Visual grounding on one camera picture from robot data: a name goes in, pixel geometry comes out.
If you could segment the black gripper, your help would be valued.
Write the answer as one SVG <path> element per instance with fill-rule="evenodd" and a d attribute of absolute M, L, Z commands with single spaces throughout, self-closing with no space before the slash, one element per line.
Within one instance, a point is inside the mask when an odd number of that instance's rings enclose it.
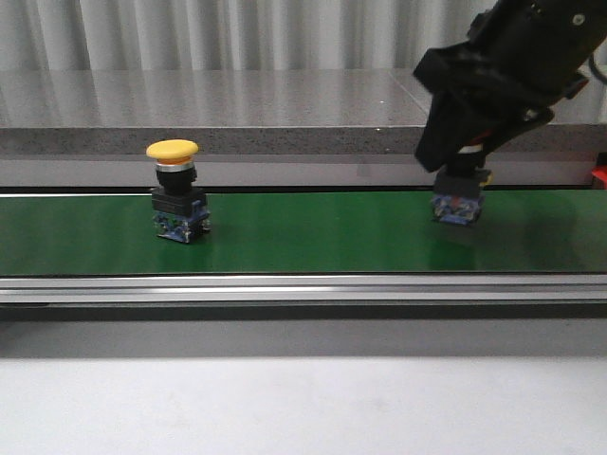
<path fill-rule="evenodd" d="M 462 43 L 429 49 L 414 77 L 432 95 L 431 109 L 415 158 L 435 172 L 476 137 L 477 153 L 492 153 L 511 139 L 540 128 L 554 118 L 552 107 L 571 100 L 587 84 L 579 71 L 565 84 L 539 88 L 500 71 L 488 58 Z"/>

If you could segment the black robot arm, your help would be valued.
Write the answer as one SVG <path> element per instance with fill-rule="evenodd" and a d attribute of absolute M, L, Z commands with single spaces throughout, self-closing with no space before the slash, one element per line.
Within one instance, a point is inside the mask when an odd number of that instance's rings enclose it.
<path fill-rule="evenodd" d="M 484 154 L 553 117 L 588 83 L 579 69 L 606 39 L 603 1 L 499 1 L 465 42 L 430 48 L 414 77 L 432 95 L 415 156 L 429 172 L 479 140 Z"/>

